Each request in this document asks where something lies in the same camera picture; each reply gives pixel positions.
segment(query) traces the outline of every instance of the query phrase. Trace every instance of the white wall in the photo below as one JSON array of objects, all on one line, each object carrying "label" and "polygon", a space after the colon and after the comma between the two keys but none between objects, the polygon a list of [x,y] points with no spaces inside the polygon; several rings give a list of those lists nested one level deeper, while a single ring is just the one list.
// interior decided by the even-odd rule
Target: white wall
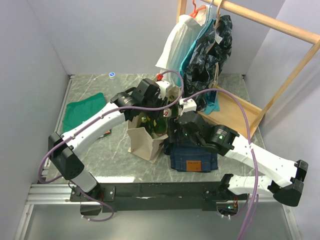
[{"label": "white wall", "polygon": [[[285,1],[277,19],[320,34],[320,2]],[[245,77],[250,98],[264,107],[312,45],[270,30]],[[303,239],[319,239],[320,53],[267,112],[260,124],[266,148],[309,163],[300,204],[294,209]]]},{"label": "white wall", "polygon": [[[232,0],[274,18],[284,1]],[[176,24],[178,6],[178,0],[28,2],[69,74],[156,72],[155,64]],[[188,0],[186,12],[192,9],[192,0]],[[233,49],[224,72],[246,74],[269,29],[230,15]]]},{"label": "white wall", "polygon": [[0,1],[0,233],[13,239],[68,76],[26,0]]}]

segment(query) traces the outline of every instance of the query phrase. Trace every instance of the wooden frame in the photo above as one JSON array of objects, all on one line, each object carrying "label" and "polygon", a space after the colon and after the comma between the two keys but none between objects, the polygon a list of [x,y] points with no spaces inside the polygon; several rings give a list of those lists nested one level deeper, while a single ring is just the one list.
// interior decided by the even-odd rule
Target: wooden frame
[{"label": "wooden frame", "polygon": [[[211,0],[202,0],[203,2],[210,4]],[[293,69],[293,71],[290,73],[290,75],[286,78],[282,86],[278,89],[278,91],[274,94],[274,96],[271,98],[271,100],[267,103],[267,105],[260,109],[251,103],[244,101],[241,99],[241,104],[244,107],[244,110],[246,114],[248,114],[248,121],[250,124],[250,134],[251,136],[256,131],[259,123],[261,122],[264,115],[267,113],[267,111],[271,108],[271,106],[276,102],[276,100],[281,96],[281,94],[287,89],[287,87],[290,85],[290,83],[297,77],[297,75],[301,72],[301,70],[307,65],[307,63],[313,58],[313,56],[318,52],[320,49],[320,35],[304,30],[302,28],[287,24],[285,22],[279,21],[277,19],[274,19],[272,17],[263,15],[261,13],[255,12],[253,10],[250,10],[248,8],[239,6],[237,4],[234,4],[229,1],[225,0],[213,0],[212,5],[218,6],[228,12],[237,14],[241,17],[244,17],[246,19],[252,20],[256,23],[262,24],[264,26],[267,26],[269,28],[275,29],[277,31],[280,31],[282,33],[285,33],[287,35],[290,35],[292,37],[295,37],[297,39],[303,40],[307,43],[313,44],[313,46],[310,48],[310,50],[305,54],[305,56],[302,58],[302,60],[298,63],[298,65]],[[180,15],[186,13],[186,6],[187,6],[187,0],[178,0],[178,10],[177,10],[177,21]],[[232,105],[234,105],[234,102],[226,102],[222,100],[224,106],[221,106],[221,109],[228,108],[228,109],[235,109]],[[202,114],[208,121],[217,123],[217,124],[224,124],[227,125],[230,128],[233,128],[234,130],[238,131],[244,136],[247,136],[247,131],[245,126],[242,124],[241,126],[237,124],[237,121],[239,121],[239,118],[241,118],[242,114],[241,112],[235,111],[232,112],[233,114],[226,115],[224,112],[212,112],[209,115]]]}]

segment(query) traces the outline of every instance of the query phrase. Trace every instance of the orange label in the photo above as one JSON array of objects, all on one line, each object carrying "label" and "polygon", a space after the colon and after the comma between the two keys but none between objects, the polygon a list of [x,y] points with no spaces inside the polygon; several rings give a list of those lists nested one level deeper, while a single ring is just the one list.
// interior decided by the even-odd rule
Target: orange label
[{"label": "orange label", "polygon": [[188,172],[201,172],[201,161],[186,161]]}]

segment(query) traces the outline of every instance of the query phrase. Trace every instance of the green cloth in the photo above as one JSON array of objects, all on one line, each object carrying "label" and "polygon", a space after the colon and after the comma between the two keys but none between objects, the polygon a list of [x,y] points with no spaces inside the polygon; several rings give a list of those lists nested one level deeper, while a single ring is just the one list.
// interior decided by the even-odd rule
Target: green cloth
[{"label": "green cloth", "polygon": [[82,101],[70,102],[62,120],[62,133],[68,132],[87,121],[107,104],[102,92]]}]

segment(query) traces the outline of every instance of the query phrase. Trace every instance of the marble surface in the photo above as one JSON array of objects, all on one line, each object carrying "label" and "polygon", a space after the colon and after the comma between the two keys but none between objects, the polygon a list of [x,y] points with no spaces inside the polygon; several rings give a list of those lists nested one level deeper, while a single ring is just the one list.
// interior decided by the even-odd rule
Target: marble surface
[{"label": "marble surface", "polygon": [[[153,74],[120,74],[118,79],[122,88],[135,87],[144,79],[152,79]],[[108,89],[108,74],[75,75],[71,80],[66,103],[84,100],[92,95],[102,92],[107,101],[112,96]],[[250,101],[244,79],[239,74],[222,74],[218,79],[218,85],[225,90]],[[58,132],[62,133],[62,118],[60,119]],[[255,132],[252,142],[264,148],[264,143],[259,129]],[[218,156],[218,170],[210,173],[201,172],[177,172],[170,168],[170,157],[160,153],[155,163],[150,163],[128,152],[130,138],[127,135],[127,123],[118,125],[112,129],[112,134],[100,138],[94,142],[80,156],[88,171],[101,183],[130,183],[130,182],[200,182],[220,181],[224,174],[232,173],[239,176],[253,176],[255,171],[236,160],[224,156]],[[56,167],[51,164],[47,179],[59,175]],[[55,181],[56,184],[67,183],[63,178]]]}]

